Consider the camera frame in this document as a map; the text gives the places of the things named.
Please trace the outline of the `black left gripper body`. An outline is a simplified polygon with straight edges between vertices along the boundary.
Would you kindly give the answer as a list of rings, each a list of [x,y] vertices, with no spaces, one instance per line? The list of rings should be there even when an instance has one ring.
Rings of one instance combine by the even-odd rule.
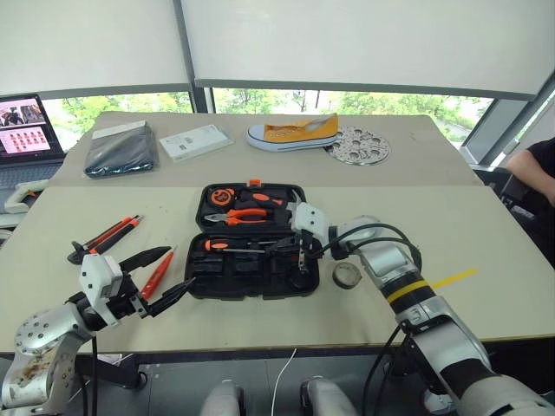
[[[118,320],[134,314],[140,318],[149,315],[148,303],[129,274],[123,276],[117,294],[109,298],[108,309]]]

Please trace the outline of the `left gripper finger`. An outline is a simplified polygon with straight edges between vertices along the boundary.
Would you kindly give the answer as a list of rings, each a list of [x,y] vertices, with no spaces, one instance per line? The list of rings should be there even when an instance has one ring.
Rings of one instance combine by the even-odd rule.
[[[141,251],[120,262],[120,268],[124,275],[130,274],[133,270],[147,267],[154,263],[165,253],[172,249],[171,246],[158,246],[152,249]]]
[[[197,278],[194,277],[182,283],[176,284],[171,289],[165,291],[159,300],[147,305],[147,314],[149,316],[155,317],[165,310],[171,308],[185,295],[185,293],[190,289],[190,287],[195,283],[196,280]]]

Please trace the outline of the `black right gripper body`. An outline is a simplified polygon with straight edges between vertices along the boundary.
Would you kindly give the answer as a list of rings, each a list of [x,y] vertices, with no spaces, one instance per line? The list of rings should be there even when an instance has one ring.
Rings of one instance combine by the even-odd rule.
[[[320,250],[322,249],[322,243],[313,233],[309,231],[298,232],[298,242],[299,242],[299,259],[305,261],[306,259],[320,258],[322,254]]]

